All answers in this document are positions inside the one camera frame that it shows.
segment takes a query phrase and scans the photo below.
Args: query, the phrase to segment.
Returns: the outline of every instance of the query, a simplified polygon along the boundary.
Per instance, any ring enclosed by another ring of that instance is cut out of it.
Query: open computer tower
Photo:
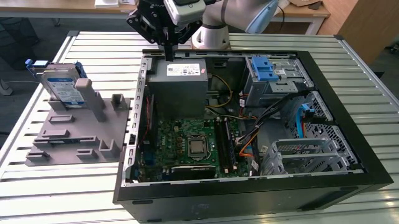
[[[319,210],[393,183],[309,52],[143,53],[114,195],[139,222]]]

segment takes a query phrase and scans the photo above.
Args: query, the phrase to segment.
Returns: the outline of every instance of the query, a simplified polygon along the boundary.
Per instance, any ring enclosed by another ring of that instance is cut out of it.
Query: power supply label
[[[48,78],[51,89],[64,104],[82,105],[84,99],[78,89],[75,89],[75,81],[71,78]]]
[[[168,64],[167,76],[200,76],[200,64]]]

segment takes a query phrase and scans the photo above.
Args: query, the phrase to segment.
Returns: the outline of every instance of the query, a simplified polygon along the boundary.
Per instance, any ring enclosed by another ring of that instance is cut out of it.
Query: gray 3d-printed holder
[[[54,101],[56,107],[27,154],[28,166],[119,161],[131,100],[123,94],[102,99],[86,78],[78,79],[76,89],[87,108],[62,108]]]

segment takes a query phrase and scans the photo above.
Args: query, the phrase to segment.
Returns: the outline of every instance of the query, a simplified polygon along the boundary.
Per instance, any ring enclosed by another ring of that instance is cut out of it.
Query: ram slot
[[[219,155],[219,166],[220,166],[220,172],[228,173],[228,154],[227,154],[227,146],[226,146],[226,135],[224,135],[224,127],[222,120],[215,119],[214,122],[215,126],[215,137],[216,137],[216,149],[218,149],[218,155]]]
[[[236,156],[235,156],[235,145],[234,145],[234,140],[232,136],[230,135],[230,125],[228,125],[228,119],[224,118],[224,131],[226,131],[226,146],[227,146],[227,151],[228,151],[228,166],[230,170],[236,170]]]

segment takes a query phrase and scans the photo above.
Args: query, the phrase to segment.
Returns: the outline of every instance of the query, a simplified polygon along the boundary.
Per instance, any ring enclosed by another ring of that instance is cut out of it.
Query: black computer case frame
[[[162,53],[156,50],[143,52],[158,56]],[[295,54],[355,152],[365,173],[122,187],[122,159],[114,203],[122,204],[139,222],[319,210],[355,194],[377,190],[394,182],[309,52],[260,50],[179,50],[178,52],[186,55]]]

